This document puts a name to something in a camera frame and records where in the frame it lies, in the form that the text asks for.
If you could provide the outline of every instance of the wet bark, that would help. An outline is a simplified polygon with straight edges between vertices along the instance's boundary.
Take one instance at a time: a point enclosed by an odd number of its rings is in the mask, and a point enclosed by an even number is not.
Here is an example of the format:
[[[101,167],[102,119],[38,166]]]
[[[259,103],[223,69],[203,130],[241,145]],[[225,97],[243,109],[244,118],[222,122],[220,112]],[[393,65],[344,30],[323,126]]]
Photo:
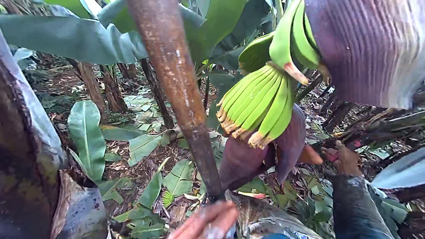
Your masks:
[[[136,26],[152,57],[157,77],[170,99],[180,126],[213,202],[224,198],[215,164],[205,110],[186,46],[183,22],[175,0],[129,0]]]
[[[87,88],[87,92],[90,95],[91,100],[93,101],[93,103],[96,104],[97,108],[100,111],[102,122],[107,122],[108,116],[106,114],[106,104],[102,97],[102,94],[100,93],[100,87],[97,83],[96,77],[93,74],[91,64],[85,62],[78,62],[78,68],[81,71],[81,77]]]
[[[164,99],[162,98],[162,94],[161,94],[162,93],[161,89],[155,77],[153,76],[153,71],[152,71],[152,67],[150,66],[150,63],[147,61],[147,58],[143,58],[143,59],[140,59],[140,64],[142,66],[143,73],[146,76],[147,82],[149,83],[150,89],[152,90],[153,98],[158,104],[159,111],[162,114],[162,118],[164,119],[165,126],[167,128],[173,128],[174,127],[173,119],[171,118],[170,113],[167,110],[167,107],[165,106]]]
[[[118,113],[127,112],[127,105],[122,98],[115,77],[103,65],[99,65],[99,68],[103,75],[102,80],[105,83],[106,100],[110,110]]]
[[[124,77],[124,79],[129,79],[130,76],[128,74],[127,66],[123,63],[117,63],[116,65],[118,66],[118,69],[122,74],[122,77]]]
[[[134,64],[129,64],[128,65],[128,77],[130,79],[134,79],[136,77],[136,75],[137,75],[136,66]]]

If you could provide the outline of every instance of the green banana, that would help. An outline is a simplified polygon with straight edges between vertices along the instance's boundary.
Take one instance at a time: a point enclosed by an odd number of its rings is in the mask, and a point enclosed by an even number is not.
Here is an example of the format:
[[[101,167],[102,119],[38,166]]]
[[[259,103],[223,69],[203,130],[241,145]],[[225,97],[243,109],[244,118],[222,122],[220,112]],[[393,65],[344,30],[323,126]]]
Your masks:
[[[283,75],[279,72],[278,80],[275,84],[267,91],[266,95],[263,96],[259,104],[255,106],[255,109],[252,113],[247,117],[247,119],[242,124],[241,128],[249,129],[251,125],[255,122],[259,115],[264,111],[265,108],[270,104],[270,102],[274,101],[275,95],[280,87],[280,85],[284,83]]]
[[[265,148],[271,141],[275,140],[285,131],[285,129],[289,125],[289,122],[291,121],[293,107],[293,97],[292,95],[288,95],[287,104],[285,105],[285,108],[280,114],[279,119],[273,125],[272,129],[270,129],[270,132],[267,134],[267,136],[260,141],[260,143],[258,144],[259,148]]]
[[[239,128],[239,126],[241,126],[244,123],[244,121],[251,116],[251,114],[256,109],[260,101],[262,101],[262,99],[266,96],[266,94],[268,94],[269,89],[275,85],[279,86],[279,82],[277,82],[278,79],[279,79],[279,73],[277,71],[274,71],[265,80],[262,81],[262,82],[267,82],[265,85],[258,84],[255,87],[255,89],[249,94],[247,99],[245,99],[245,101],[238,106],[238,109],[233,114],[233,116],[235,117],[232,116],[230,118],[234,123],[224,130],[231,132]]]
[[[308,84],[309,80],[295,66],[291,58],[291,26],[299,4],[300,0],[292,2],[283,15],[270,44],[269,54],[273,62],[288,72],[290,76],[302,84]]]
[[[310,26],[309,18],[307,17],[307,13],[304,13],[304,31],[307,35],[307,39],[309,40],[309,43],[311,46],[316,50],[319,51],[319,48],[317,47],[316,40],[313,36],[312,27]]]
[[[253,40],[239,55],[239,66],[245,72],[253,72],[261,68],[266,62],[270,61],[268,48],[272,43],[275,32],[272,31],[266,35]]]
[[[240,92],[237,100],[235,100],[232,104],[232,107],[229,108],[227,116],[232,118],[233,113],[236,111],[238,106],[247,99],[247,96],[251,93],[251,91],[254,88],[258,88],[258,85],[260,85],[260,87],[264,86],[267,83],[264,80],[267,79],[267,77],[273,73],[274,69],[270,66],[269,70],[266,73],[258,75],[256,78],[252,78],[251,83],[242,92]]]
[[[269,109],[266,117],[261,122],[260,128],[255,132],[248,140],[248,143],[256,148],[260,141],[270,132],[272,127],[281,117],[281,113],[285,107],[288,107],[290,98],[293,97],[292,91],[290,90],[291,84],[289,76],[284,74],[282,82],[279,86],[278,92],[273,100],[272,106]]]
[[[320,63],[320,56],[310,45],[304,32],[304,0],[301,0],[294,16],[291,34],[291,50],[302,65],[316,69]]]
[[[243,127],[240,127],[238,130],[232,133],[233,138],[240,137],[242,140],[245,140],[251,132],[253,132],[258,126],[260,126],[261,122],[263,121],[264,117],[266,117],[267,112],[270,109],[270,106],[272,105],[272,101],[267,105],[267,107],[263,110],[261,115],[254,121],[254,123],[251,125],[249,129],[244,129]]]
[[[240,96],[240,94],[245,91],[245,89],[247,88],[247,86],[250,85],[250,83],[252,83],[251,79],[255,79],[258,76],[261,76],[261,75],[265,74],[266,72],[268,72],[270,70],[271,70],[271,66],[265,65],[264,67],[262,67],[258,71],[252,72],[249,75],[242,78],[241,81],[243,81],[243,82],[242,82],[241,87],[237,91],[235,91],[235,93],[229,98],[228,101],[226,101],[226,99],[224,99],[224,102],[223,102],[223,105],[222,105],[222,107],[224,107],[224,111],[227,112],[229,110],[229,108],[233,105],[233,103],[237,100],[237,98]]]
[[[236,122],[236,120],[239,119],[239,117],[241,117],[241,113],[245,111],[249,111],[249,110],[252,111],[255,108],[255,106],[253,106],[252,103],[257,99],[261,99],[264,96],[264,94],[267,92],[267,90],[273,85],[273,83],[276,81],[277,78],[278,78],[278,75],[276,74],[276,71],[273,71],[263,81],[257,84],[241,104],[235,104],[237,106],[237,109],[230,118],[234,122]]]

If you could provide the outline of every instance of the dark sleeve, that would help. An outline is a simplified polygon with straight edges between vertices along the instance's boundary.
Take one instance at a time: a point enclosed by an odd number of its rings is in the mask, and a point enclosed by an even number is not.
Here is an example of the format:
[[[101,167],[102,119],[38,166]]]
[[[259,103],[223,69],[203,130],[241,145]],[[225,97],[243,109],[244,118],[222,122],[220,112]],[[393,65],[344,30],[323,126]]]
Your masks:
[[[365,180],[337,175],[334,188],[334,230],[336,239],[393,238],[369,195]]]

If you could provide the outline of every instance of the human hand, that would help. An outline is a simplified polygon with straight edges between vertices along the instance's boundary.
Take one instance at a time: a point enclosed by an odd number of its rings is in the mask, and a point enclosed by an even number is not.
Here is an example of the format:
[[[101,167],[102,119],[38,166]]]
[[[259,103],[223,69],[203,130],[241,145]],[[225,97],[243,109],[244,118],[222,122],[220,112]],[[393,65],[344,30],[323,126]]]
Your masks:
[[[233,202],[218,201],[192,214],[168,239],[224,238],[238,215]]]
[[[339,174],[362,176],[362,172],[359,170],[357,163],[359,161],[359,155],[349,150],[341,141],[336,141],[338,150],[333,148],[321,148],[323,155],[332,161],[337,168]]]

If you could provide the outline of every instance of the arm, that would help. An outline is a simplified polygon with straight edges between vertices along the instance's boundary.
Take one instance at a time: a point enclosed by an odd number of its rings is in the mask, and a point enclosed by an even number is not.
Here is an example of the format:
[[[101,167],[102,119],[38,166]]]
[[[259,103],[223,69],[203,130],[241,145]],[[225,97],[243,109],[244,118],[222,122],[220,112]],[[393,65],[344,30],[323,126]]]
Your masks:
[[[338,150],[322,149],[334,160],[338,175],[331,178],[334,192],[334,221],[337,239],[393,238],[357,166],[359,155],[337,141]]]

